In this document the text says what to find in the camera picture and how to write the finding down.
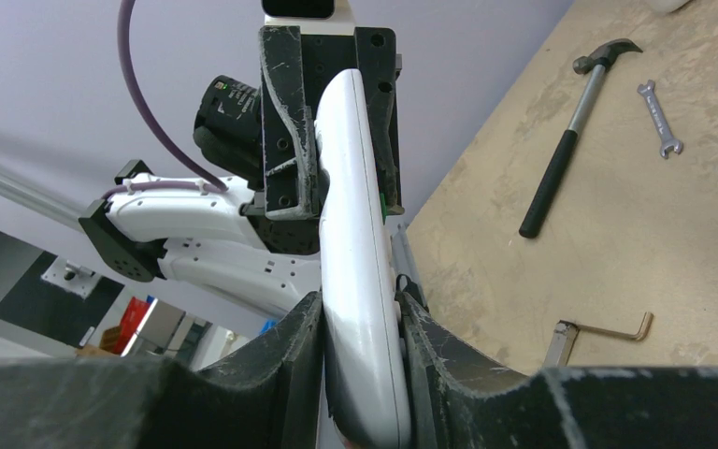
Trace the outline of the white remote control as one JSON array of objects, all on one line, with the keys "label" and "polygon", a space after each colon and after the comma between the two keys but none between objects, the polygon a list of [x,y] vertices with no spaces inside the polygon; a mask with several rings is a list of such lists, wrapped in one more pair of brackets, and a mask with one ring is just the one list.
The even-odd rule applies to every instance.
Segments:
[{"label": "white remote control", "polygon": [[319,223],[330,413],[360,448],[407,448],[411,417],[362,75],[339,72],[315,120],[327,191]]}]

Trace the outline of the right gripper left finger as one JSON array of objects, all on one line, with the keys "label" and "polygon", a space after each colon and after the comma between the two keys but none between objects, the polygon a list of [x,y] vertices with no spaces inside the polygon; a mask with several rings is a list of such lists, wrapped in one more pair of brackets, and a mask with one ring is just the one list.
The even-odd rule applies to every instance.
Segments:
[{"label": "right gripper left finger", "polygon": [[312,448],[322,316],[309,293],[199,371],[160,356],[0,360],[0,448]]}]

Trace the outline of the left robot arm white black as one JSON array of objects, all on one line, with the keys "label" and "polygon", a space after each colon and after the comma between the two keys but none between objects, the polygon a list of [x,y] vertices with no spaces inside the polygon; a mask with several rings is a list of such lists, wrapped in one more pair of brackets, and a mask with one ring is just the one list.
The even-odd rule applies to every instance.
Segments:
[{"label": "left robot arm white black", "polygon": [[404,212],[395,98],[402,64],[395,32],[379,27],[325,35],[265,26],[260,60],[258,87],[219,76],[195,115],[195,144],[227,171],[220,186],[163,178],[133,160],[79,222],[126,278],[188,282],[281,317],[321,283],[326,179],[315,116],[344,70],[359,71],[364,84],[382,212]]}]

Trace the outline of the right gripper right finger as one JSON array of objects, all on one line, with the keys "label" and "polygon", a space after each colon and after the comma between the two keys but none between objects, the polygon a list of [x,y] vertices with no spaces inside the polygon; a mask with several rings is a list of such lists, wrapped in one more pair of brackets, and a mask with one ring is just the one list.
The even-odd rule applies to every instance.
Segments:
[{"label": "right gripper right finger", "polygon": [[526,376],[398,300],[416,448],[718,448],[718,367]]}]

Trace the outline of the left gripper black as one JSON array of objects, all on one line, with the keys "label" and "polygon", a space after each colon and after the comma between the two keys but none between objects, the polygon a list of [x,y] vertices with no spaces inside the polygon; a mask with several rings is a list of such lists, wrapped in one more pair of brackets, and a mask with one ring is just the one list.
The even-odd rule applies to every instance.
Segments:
[{"label": "left gripper black", "polygon": [[265,212],[258,234],[272,253],[319,252],[325,174],[317,162],[314,120],[327,84],[347,69],[364,83],[379,192],[390,215],[403,215],[395,32],[358,27],[352,36],[302,35],[298,26],[265,25],[261,63],[261,173]]}]

